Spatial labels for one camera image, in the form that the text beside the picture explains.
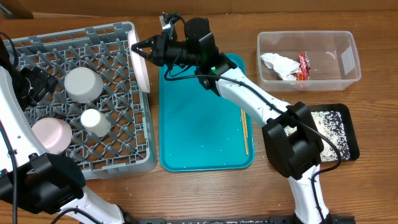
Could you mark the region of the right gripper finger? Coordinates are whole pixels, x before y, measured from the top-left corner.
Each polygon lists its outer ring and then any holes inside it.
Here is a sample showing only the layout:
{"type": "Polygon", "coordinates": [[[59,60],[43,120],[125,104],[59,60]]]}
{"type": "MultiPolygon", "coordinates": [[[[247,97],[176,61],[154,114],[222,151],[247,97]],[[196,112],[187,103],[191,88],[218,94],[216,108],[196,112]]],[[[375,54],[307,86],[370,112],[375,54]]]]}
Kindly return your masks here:
{"type": "Polygon", "coordinates": [[[147,60],[148,62],[153,63],[156,66],[160,66],[160,61],[154,58],[151,54],[147,54],[141,49],[133,49],[132,51],[138,54],[143,59],[147,60]]]}
{"type": "Polygon", "coordinates": [[[131,45],[131,50],[134,52],[143,51],[144,49],[149,49],[150,51],[155,49],[157,36],[149,37],[146,40],[139,41],[131,45]]]}

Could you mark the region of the large white plate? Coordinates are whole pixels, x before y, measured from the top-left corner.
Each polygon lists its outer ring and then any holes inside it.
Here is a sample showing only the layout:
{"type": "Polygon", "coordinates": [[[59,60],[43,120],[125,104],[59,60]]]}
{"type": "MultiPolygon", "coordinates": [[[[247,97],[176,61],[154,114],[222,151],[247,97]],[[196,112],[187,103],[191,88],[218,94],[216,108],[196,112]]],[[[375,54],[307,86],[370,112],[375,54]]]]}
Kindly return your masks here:
{"type": "Polygon", "coordinates": [[[134,27],[128,32],[127,41],[129,44],[130,58],[136,82],[139,85],[141,91],[149,93],[150,82],[147,72],[146,61],[139,54],[133,51],[133,45],[139,42],[138,34],[134,27]]]}

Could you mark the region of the grey white bowl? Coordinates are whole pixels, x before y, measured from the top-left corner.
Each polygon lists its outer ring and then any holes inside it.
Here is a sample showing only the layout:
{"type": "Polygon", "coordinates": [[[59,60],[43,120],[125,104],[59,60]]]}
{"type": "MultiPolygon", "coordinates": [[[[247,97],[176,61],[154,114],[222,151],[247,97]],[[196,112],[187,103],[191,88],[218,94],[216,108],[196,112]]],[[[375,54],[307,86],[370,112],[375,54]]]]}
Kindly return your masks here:
{"type": "Polygon", "coordinates": [[[77,103],[93,101],[103,91],[102,78],[85,67],[74,68],[68,72],[64,85],[69,98],[77,103]]]}

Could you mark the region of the white cup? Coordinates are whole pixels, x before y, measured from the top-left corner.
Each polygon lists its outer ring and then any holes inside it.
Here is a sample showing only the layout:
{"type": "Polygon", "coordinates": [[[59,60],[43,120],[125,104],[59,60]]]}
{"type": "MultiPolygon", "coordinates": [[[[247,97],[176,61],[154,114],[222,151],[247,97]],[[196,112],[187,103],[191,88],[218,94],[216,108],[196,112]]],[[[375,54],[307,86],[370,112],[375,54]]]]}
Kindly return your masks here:
{"type": "Polygon", "coordinates": [[[112,127],[106,116],[95,109],[85,110],[81,115],[80,121],[88,133],[94,133],[98,137],[107,135],[112,127]]]}

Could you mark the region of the white napkin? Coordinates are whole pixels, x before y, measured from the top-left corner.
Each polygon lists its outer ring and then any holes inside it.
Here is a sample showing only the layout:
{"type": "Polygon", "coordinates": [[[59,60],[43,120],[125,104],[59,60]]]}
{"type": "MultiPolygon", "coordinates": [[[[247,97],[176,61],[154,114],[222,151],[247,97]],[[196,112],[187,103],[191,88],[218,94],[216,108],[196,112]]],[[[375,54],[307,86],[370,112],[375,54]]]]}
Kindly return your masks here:
{"type": "Polygon", "coordinates": [[[295,74],[300,68],[300,64],[298,62],[273,53],[264,53],[260,58],[264,62],[265,66],[269,69],[273,69],[282,80],[296,80],[295,74]]]}

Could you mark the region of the red snack wrapper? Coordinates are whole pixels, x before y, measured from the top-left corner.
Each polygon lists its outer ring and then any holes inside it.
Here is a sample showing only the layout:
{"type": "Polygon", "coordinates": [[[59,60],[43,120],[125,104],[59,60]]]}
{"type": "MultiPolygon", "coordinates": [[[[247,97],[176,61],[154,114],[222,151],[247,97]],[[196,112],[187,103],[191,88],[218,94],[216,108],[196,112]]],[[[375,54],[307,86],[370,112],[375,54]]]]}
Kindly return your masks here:
{"type": "Polygon", "coordinates": [[[302,52],[298,54],[300,65],[298,68],[298,72],[296,73],[296,80],[297,81],[307,81],[310,79],[310,68],[308,67],[307,55],[306,53],[302,52]]]}

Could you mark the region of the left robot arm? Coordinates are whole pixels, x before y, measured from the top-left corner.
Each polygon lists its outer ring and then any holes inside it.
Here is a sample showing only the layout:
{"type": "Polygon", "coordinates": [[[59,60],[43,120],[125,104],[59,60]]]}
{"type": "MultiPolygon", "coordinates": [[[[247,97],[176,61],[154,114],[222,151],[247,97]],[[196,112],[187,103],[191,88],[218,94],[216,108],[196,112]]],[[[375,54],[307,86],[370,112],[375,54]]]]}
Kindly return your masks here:
{"type": "Polygon", "coordinates": [[[1,200],[18,210],[68,215],[80,223],[136,223],[131,214],[111,204],[86,186],[77,163],[51,154],[35,136],[24,115],[58,83],[39,67],[18,70],[13,41],[1,34],[1,200]]]}

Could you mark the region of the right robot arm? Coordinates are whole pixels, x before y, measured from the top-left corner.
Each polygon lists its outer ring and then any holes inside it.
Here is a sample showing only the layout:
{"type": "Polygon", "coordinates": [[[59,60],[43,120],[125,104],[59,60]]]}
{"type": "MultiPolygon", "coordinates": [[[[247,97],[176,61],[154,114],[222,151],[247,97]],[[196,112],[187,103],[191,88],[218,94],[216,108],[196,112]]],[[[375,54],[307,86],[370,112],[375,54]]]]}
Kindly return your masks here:
{"type": "Polygon", "coordinates": [[[319,183],[324,137],[317,131],[309,108],[274,98],[245,76],[219,52],[208,19],[184,22],[185,40],[178,41],[174,24],[181,16],[168,16],[159,35],[140,41],[128,34],[129,51],[139,87],[148,92],[146,61],[158,67],[194,66],[194,77],[206,90],[238,105],[262,128],[266,154],[274,169],[289,181],[295,202],[295,223],[326,223],[331,217],[319,183]]]}

